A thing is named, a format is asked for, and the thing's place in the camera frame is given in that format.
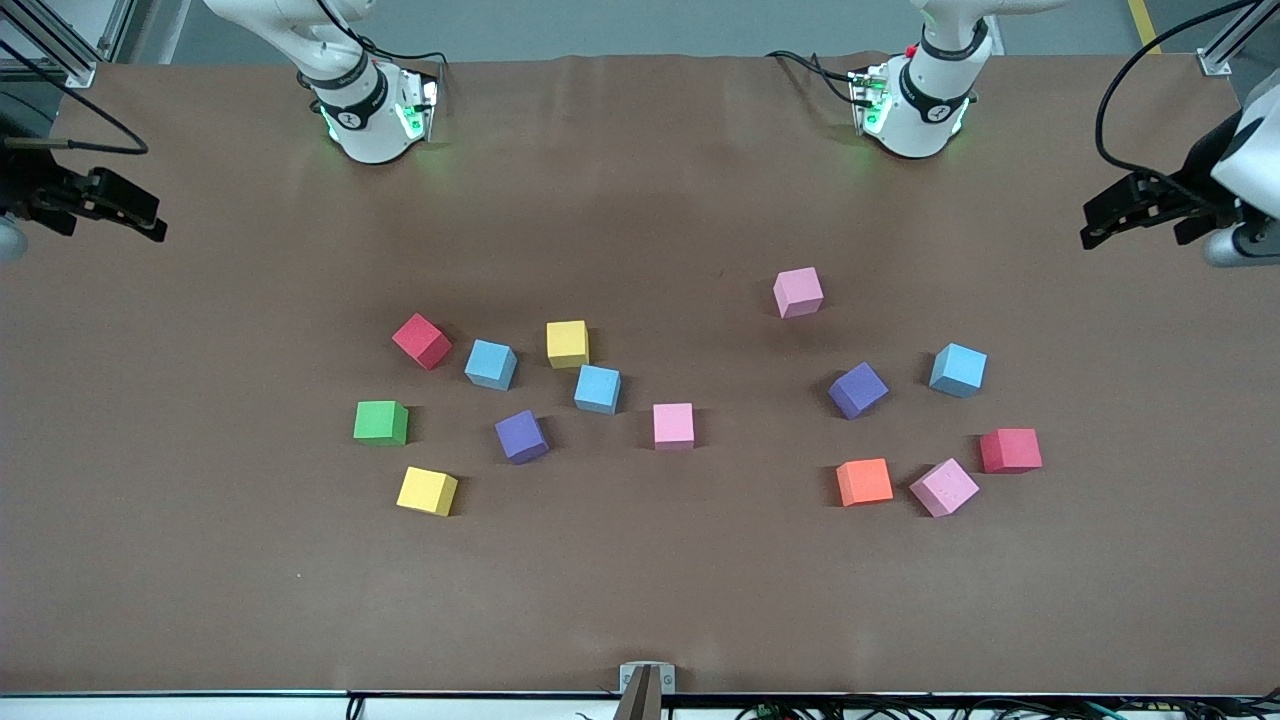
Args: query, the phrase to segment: green led light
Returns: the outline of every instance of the green led light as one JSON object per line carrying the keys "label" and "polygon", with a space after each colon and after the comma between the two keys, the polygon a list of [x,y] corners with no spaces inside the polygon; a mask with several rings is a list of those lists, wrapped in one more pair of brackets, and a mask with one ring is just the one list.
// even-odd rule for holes
{"label": "green led light", "polygon": [[329,113],[324,109],[324,105],[320,106],[320,117],[324,118],[324,124],[329,128],[329,138],[334,142],[342,142],[338,140],[338,131],[334,129],[333,120],[329,119]]}
{"label": "green led light", "polygon": [[888,117],[890,110],[893,109],[892,97],[890,94],[881,95],[879,101],[867,110],[867,122],[863,128],[869,133],[878,133],[884,128],[884,118]]}
{"label": "green led light", "polygon": [[404,108],[397,102],[396,114],[399,117],[401,124],[404,126],[404,135],[407,135],[410,140],[422,137],[422,122],[419,119],[421,113],[415,110],[412,106]]}

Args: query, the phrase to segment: foam cube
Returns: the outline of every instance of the foam cube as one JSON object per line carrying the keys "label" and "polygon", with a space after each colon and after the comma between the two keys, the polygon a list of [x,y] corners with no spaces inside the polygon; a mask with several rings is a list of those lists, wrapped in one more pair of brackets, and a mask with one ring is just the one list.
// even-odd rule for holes
{"label": "foam cube", "polygon": [[577,373],[573,404],[580,410],[613,415],[618,411],[618,393],[622,391],[622,373],[595,365],[582,365]]}
{"label": "foam cube", "polygon": [[984,473],[1016,474],[1044,466],[1032,428],[1001,428],[982,436],[978,445]]}
{"label": "foam cube", "polygon": [[972,397],[982,387],[987,356],[963,345],[951,343],[933,359],[929,387],[956,397]]}
{"label": "foam cube", "polygon": [[800,268],[778,273],[778,279],[773,281],[773,299],[778,302],[778,315],[783,318],[817,313],[822,306],[818,270]]}
{"label": "foam cube", "polygon": [[506,345],[477,340],[471,346],[465,370],[471,382],[480,387],[507,389],[516,374],[516,354]]}
{"label": "foam cube", "polygon": [[675,402],[653,406],[654,450],[694,448],[694,405]]}
{"label": "foam cube", "polygon": [[538,427],[538,418],[532,410],[512,415],[494,425],[498,430],[498,441],[502,442],[502,452],[516,465],[524,465],[535,457],[541,457],[550,451],[543,429]]}
{"label": "foam cube", "polygon": [[357,402],[352,437],[374,447],[404,445],[408,438],[408,409],[394,400]]}
{"label": "foam cube", "polygon": [[888,395],[888,386],[879,379],[876,370],[867,363],[849,370],[831,384],[827,395],[840,407],[840,413],[846,420],[861,415],[879,398]]}
{"label": "foam cube", "polygon": [[978,492],[978,483],[952,457],[911,483],[911,492],[929,515],[941,518],[955,512],[973,497]]}
{"label": "foam cube", "polygon": [[883,457],[845,462],[836,469],[836,478],[840,482],[840,503],[845,507],[893,500],[888,462]]}
{"label": "foam cube", "polygon": [[401,495],[396,498],[396,505],[430,512],[447,518],[453,507],[453,495],[458,491],[458,480],[452,475],[410,468],[404,471],[404,483],[401,484]]}
{"label": "foam cube", "polygon": [[591,361],[586,342],[586,322],[547,323],[547,359],[557,370],[580,368]]}
{"label": "foam cube", "polygon": [[419,365],[430,370],[444,360],[444,355],[453,347],[449,338],[444,337],[440,328],[433,325],[426,318],[413,313],[407,323],[401,325],[392,336],[396,345],[408,354]]}

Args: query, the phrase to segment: light blue cube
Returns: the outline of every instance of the light blue cube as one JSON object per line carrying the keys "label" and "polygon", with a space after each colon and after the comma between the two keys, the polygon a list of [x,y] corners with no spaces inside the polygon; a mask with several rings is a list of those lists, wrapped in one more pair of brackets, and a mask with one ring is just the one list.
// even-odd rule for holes
{"label": "light blue cube", "polygon": [[622,391],[622,374],[608,368],[582,365],[577,373],[577,391],[573,404],[580,410],[613,415],[618,411],[618,392]]}
{"label": "light blue cube", "polygon": [[465,370],[471,382],[480,387],[507,389],[516,374],[516,354],[506,345],[477,340],[471,346]]}
{"label": "light blue cube", "polygon": [[933,360],[929,387],[956,397],[972,397],[982,387],[987,356],[963,345],[951,343]]}

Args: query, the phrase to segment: cable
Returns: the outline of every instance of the cable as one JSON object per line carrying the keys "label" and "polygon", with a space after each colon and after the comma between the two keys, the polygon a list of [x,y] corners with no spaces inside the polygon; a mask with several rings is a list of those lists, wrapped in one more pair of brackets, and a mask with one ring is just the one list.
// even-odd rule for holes
{"label": "cable", "polygon": [[444,53],[422,53],[421,55],[401,55],[398,53],[389,53],[387,50],[383,50],[381,47],[378,46],[376,42],[374,42],[372,40],[370,40],[364,35],[357,33],[356,31],[351,29],[351,27],[347,23],[342,22],[342,19],[339,19],[338,15],[329,9],[329,4],[325,3],[325,0],[316,0],[316,5],[320,5],[320,9],[324,10],[324,14],[329,18],[329,22],[333,23],[333,27],[342,31],[343,35],[353,40],[367,53],[371,53],[374,55],[380,55],[383,58],[390,58],[393,60],[426,60],[429,58],[439,58],[442,65],[449,64],[449,60],[448,58],[444,56]]}
{"label": "cable", "polygon": [[1192,202],[1199,205],[1201,209],[1212,210],[1213,205],[1210,204],[1210,201],[1204,200],[1198,193],[1192,192],[1190,190],[1183,187],[1179,182],[1174,181],[1169,176],[1158,170],[1155,170],[1152,168],[1148,168],[1146,165],[1139,165],[1137,163],[1129,163],[1126,160],[1121,160],[1115,155],[1112,155],[1111,152],[1108,152],[1106,142],[1102,138],[1102,128],[1106,122],[1107,105],[1111,104],[1111,96],[1115,95],[1116,88],[1120,87],[1120,82],[1124,81],[1125,76],[1129,74],[1129,70],[1132,70],[1134,65],[1137,65],[1138,61],[1147,55],[1147,53],[1151,53],[1153,47],[1156,47],[1161,42],[1167,41],[1170,37],[1174,37],[1175,35],[1187,31],[1188,28],[1206,23],[1208,20],[1212,20],[1213,18],[1220,18],[1228,13],[1233,13],[1235,10],[1257,5],[1260,1],[1261,0],[1235,0],[1234,3],[1228,3],[1226,5],[1217,8],[1216,10],[1210,10],[1207,13],[1196,15],[1194,18],[1179,23],[1169,28],[1167,31],[1157,35],[1156,37],[1151,38],[1151,41],[1143,45],[1140,50],[1134,53],[1134,55],[1129,58],[1129,60],[1120,68],[1120,72],[1116,73],[1116,77],[1111,81],[1111,85],[1107,86],[1107,91],[1102,94],[1102,101],[1098,104],[1098,114],[1093,122],[1093,145],[1094,147],[1097,147],[1098,155],[1101,155],[1102,159],[1110,163],[1111,165],[1115,165],[1116,168],[1120,168],[1123,170],[1129,170],[1132,173],[1144,173],[1151,178],[1156,178],[1160,182],[1174,188],[1175,191],[1180,192],[1184,197],[1187,197]]}
{"label": "cable", "polygon": [[119,146],[119,145],[100,145],[97,142],[83,142],[83,141],[79,141],[79,140],[45,140],[45,141],[41,141],[41,147],[46,147],[46,149],[69,149],[69,150],[93,150],[93,151],[97,151],[97,152],[115,152],[116,155],[146,155],[147,152],[151,151],[151,149],[147,147],[147,143],[141,137],[138,137],[138,133],[136,133],[132,129],[129,129],[124,123],[122,123],[120,120],[115,119],[106,110],[99,108],[92,100],[84,97],[83,95],[81,95],[79,92],[76,92],[74,90],[72,90],[69,87],[64,87],[60,82],[58,82],[56,79],[54,79],[52,76],[50,76],[49,73],[46,73],[45,70],[42,70],[38,65],[36,65],[31,60],[28,60],[28,59],[23,58],[22,55],[19,55],[18,51],[14,50],[13,46],[9,45],[8,42],[5,42],[4,40],[0,40],[0,49],[4,49],[5,53],[8,53],[9,55],[13,55],[14,60],[18,60],[28,70],[36,73],[37,76],[41,77],[41,79],[44,79],[49,85],[56,87],[59,91],[61,91],[63,95],[68,95],[73,100],[76,100],[77,102],[79,102],[81,105],[88,108],[90,110],[93,110],[93,113],[96,113],[97,117],[100,117],[104,120],[111,123],[111,126],[114,126],[115,129],[123,132],[125,136],[128,136],[129,140],[132,140],[137,145],[137,147],[123,147],[123,146]]}
{"label": "cable", "polygon": [[0,95],[4,95],[5,97],[9,97],[9,99],[12,99],[12,100],[14,100],[17,102],[20,102],[20,104],[26,105],[27,108],[31,109],[32,113],[40,115],[41,118],[45,118],[49,122],[54,122],[54,117],[52,115],[50,115],[49,113],[41,110],[40,108],[36,108],[29,100],[27,100],[24,97],[18,97],[17,95],[9,92],[8,90],[0,90]]}
{"label": "cable", "polygon": [[[849,82],[849,74],[840,74],[840,73],[828,70],[827,68],[823,68],[822,63],[818,60],[818,54],[817,53],[814,53],[813,55],[810,55],[808,60],[805,60],[800,55],[796,55],[795,53],[791,53],[790,50],[774,50],[773,53],[769,53],[768,55],[765,55],[765,58],[777,58],[780,60],[791,60],[792,63],[796,63],[797,65],[800,65],[801,68],[809,70],[810,73],[814,73],[818,77],[820,77],[822,82],[827,83],[827,87],[831,88],[831,92],[833,92],[836,95],[836,97],[840,97],[845,102],[849,102],[850,105],[856,105],[859,108],[870,108],[872,106],[872,104],[869,101],[867,101],[867,100],[859,100],[856,97],[850,97],[850,96],[845,95],[844,92],[841,92],[840,88],[836,87],[836,83],[833,83],[831,81],[838,79],[841,82]],[[850,73],[856,73],[856,72],[861,72],[861,70],[865,70],[865,69],[867,68],[854,68],[854,69],[851,69],[849,72]]]}
{"label": "cable", "polygon": [[768,55],[765,55],[765,58],[781,58],[783,60],[791,60],[792,63],[795,63],[797,65],[803,65],[804,69],[809,70],[810,73],[823,73],[827,77],[829,77],[831,79],[844,79],[844,81],[849,79],[849,76],[842,76],[842,74],[838,74],[838,73],[833,73],[831,70],[823,70],[823,69],[818,68],[817,65],[814,65],[813,63],[810,63],[809,60],[801,58],[800,55],[796,55],[795,53],[792,53],[790,50],[774,50],[773,53],[769,53]]}
{"label": "cable", "polygon": [[361,720],[365,716],[365,697],[352,693],[347,698],[347,720]]}

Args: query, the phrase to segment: purple cube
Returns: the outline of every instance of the purple cube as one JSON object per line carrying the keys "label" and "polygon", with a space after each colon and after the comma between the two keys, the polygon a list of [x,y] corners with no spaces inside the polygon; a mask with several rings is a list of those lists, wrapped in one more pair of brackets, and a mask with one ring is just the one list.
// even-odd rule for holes
{"label": "purple cube", "polygon": [[836,406],[840,407],[840,413],[845,415],[845,419],[852,420],[865,413],[879,398],[888,395],[888,386],[884,384],[884,380],[879,379],[879,375],[876,374],[876,370],[872,370],[870,365],[863,363],[840,375],[840,379],[831,386],[827,395],[836,401]]}
{"label": "purple cube", "polygon": [[977,495],[978,483],[952,457],[911,483],[911,492],[929,515],[941,518],[955,512]]}
{"label": "purple cube", "polygon": [[502,441],[502,452],[516,465],[541,457],[550,451],[532,410],[512,415],[494,425],[494,429],[498,430],[498,439]]}

